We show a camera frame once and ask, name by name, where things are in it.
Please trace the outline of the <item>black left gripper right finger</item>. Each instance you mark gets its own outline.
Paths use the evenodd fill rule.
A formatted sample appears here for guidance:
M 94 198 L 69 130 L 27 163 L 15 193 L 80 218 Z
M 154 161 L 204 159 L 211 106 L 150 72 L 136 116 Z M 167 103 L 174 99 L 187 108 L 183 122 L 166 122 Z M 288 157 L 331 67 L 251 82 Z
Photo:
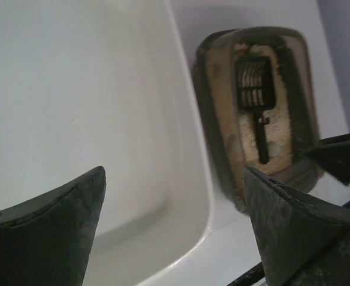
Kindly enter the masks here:
M 350 285 L 350 209 L 253 167 L 242 184 L 268 285 Z

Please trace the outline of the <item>black slotted litter scoop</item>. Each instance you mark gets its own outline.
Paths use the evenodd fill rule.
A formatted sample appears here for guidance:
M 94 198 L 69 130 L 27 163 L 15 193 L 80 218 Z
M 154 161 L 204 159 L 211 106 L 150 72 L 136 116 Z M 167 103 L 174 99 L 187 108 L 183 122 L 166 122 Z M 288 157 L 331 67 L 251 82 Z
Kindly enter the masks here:
M 255 142 L 261 164 L 270 160 L 265 126 L 270 119 L 264 112 L 276 106 L 271 59 L 268 56 L 245 55 L 235 62 L 237 107 L 253 116 Z

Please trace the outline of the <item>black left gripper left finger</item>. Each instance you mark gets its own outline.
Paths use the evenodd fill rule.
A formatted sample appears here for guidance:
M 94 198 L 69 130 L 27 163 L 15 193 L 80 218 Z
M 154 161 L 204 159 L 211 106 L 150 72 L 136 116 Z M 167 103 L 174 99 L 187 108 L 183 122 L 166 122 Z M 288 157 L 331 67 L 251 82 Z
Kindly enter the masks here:
M 0 285 L 82 285 L 105 191 L 98 166 L 0 210 Z

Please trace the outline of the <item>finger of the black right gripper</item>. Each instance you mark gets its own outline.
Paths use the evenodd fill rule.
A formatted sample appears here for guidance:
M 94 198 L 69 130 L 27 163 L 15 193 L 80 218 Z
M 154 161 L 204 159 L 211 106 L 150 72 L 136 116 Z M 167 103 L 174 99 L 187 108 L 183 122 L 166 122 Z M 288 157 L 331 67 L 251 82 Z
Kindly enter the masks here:
M 313 161 L 342 184 L 350 185 L 350 133 L 321 139 L 303 156 Z

